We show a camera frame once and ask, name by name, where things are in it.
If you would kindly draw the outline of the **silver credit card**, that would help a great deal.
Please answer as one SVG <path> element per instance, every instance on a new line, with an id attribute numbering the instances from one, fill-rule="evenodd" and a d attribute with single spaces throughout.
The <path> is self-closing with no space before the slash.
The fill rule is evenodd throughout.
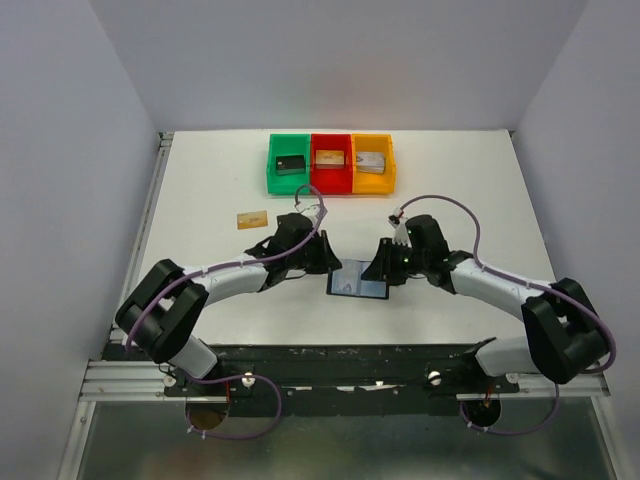
<path id="1" fill-rule="evenodd" d="M 331 275 L 329 292 L 339 296 L 360 296 L 362 286 L 360 276 L 368 263 L 351 259 L 342 260 L 341 263 L 343 267 Z"/>

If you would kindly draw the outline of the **black leather card holder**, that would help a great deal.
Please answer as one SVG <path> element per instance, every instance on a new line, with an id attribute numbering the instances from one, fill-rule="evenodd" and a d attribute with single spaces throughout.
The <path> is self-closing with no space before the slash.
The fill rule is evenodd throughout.
<path id="1" fill-rule="evenodd" d="M 383 281 L 361 278 L 370 266 L 369 261 L 342 259 L 342 267 L 332 271 L 327 278 L 326 294 L 340 297 L 388 300 L 389 287 Z"/>

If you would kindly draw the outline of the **gold VIP card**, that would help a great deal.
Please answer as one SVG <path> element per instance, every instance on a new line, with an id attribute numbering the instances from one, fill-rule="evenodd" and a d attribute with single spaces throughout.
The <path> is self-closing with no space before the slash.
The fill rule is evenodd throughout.
<path id="1" fill-rule="evenodd" d="M 266 227 L 269 224 L 268 213 L 266 210 L 238 213 L 236 224 L 238 230 Z"/>

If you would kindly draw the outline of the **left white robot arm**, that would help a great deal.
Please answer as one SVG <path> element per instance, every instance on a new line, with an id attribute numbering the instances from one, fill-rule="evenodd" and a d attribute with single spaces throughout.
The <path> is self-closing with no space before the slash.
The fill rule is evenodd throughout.
<path id="1" fill-rule="evenodd" d="M 240 294 L 266 291 L 291 270 L 325 275 L 342 268 L 324 230 L 301 213 L 277 218 L 275 233 L 236 259 L 210 267 L 157 262 L 122 303 L 115 323 L 152 361 L 187 375 L 201 395 L 214 393 L 222 380 L 218 356 L 193 334 L 202 311 Z"/>

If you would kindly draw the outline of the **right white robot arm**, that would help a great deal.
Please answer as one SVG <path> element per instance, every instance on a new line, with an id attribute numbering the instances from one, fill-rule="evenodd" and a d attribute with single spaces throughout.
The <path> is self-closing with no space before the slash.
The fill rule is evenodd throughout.
<path id="1" fill-rule="evenodd" d="M 380 240 L 362 279 L 399 286 L 424 276 L 437 288 L 484 302 L 524 325 L 522 337 L 489 338 L 467 351 L 459 370 L 467 389 L 480 392 L 496 377 L 515 373 L 539 373 L 566 384 L 609 354 L 593 307 L 577 282 L 563 279 L 536 287 L 506 272 L 492 274 L 471 253 L 450 250 L 430 215 L 399 219 L 394 226 L 393 237 Z"/>

